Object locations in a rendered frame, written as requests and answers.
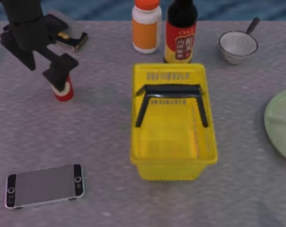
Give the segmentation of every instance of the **yellow crate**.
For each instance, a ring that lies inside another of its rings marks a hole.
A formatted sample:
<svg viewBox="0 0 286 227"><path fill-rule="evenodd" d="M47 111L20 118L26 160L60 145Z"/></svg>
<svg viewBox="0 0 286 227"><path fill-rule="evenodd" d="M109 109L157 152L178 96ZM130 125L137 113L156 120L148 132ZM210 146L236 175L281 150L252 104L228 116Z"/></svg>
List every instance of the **yellow crate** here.
<svg viewBox="0 0 286 227"><path fill-rule="evenodd" d="M134 65L131 161L145 180L193 180L217 162L203 65Z"/></svg>

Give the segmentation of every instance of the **smartphone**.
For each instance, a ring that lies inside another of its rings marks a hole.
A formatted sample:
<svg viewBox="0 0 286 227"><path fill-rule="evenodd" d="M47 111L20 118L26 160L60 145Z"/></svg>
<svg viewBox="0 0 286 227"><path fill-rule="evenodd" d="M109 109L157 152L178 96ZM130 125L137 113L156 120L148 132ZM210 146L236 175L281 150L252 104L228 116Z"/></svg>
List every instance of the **smartphone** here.
<svg viewBox="0 0 286 227"><path fill-rule="evenodd" d="M44 205L84 195L79 164L11 174L7 177L5 206L8 209Z"/></svg>

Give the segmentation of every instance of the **green plate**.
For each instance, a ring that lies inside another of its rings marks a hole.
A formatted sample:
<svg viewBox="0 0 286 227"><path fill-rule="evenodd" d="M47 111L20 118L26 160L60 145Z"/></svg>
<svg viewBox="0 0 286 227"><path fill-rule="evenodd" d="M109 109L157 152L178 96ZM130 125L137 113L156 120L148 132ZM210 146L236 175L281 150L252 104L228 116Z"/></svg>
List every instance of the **green plate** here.
<svg viewBox="0 0 286 227"><path fill-rule="evenodd" d="M264 122L267 134L282 156L286 158L286 91L267 105Z"/></svg>

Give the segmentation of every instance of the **soy sauce bottle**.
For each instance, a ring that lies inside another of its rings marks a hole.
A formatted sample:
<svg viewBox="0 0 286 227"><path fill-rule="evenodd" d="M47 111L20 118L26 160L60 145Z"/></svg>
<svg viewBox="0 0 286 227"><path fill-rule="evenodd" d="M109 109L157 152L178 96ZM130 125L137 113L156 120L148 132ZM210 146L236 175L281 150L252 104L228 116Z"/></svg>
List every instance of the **soy sauce bottle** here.
<svg viewBox="0 0 286 227"><path fill-rule="evenodd" d="M198 11L193 0L174 0L168 8L165 63L191 63Z"/></svg>

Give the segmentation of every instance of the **table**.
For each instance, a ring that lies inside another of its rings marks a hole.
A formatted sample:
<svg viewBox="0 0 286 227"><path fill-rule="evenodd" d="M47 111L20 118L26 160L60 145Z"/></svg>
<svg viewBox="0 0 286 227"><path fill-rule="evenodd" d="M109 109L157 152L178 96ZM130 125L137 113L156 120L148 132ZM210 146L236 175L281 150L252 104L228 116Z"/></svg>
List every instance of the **table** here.
<svg viewBox="0 0 286 227"><path fill-rule="evenodd" d="M259 51L231 66L218 37L248 25L198 24L194 62L206 67L219 159L192 182L143 181L129 161L132 65L162 62L163 45L142 55L130 22L83 22L90 40L72 54L80 65L67 103L41 76L47 60L36 55L30 72L0 46L0 227L286 227L286 161L263 125L267 102L286 89L286 22L260 22ZM8 174L71 163L83 165L83 199L4 207Z"/></svg>

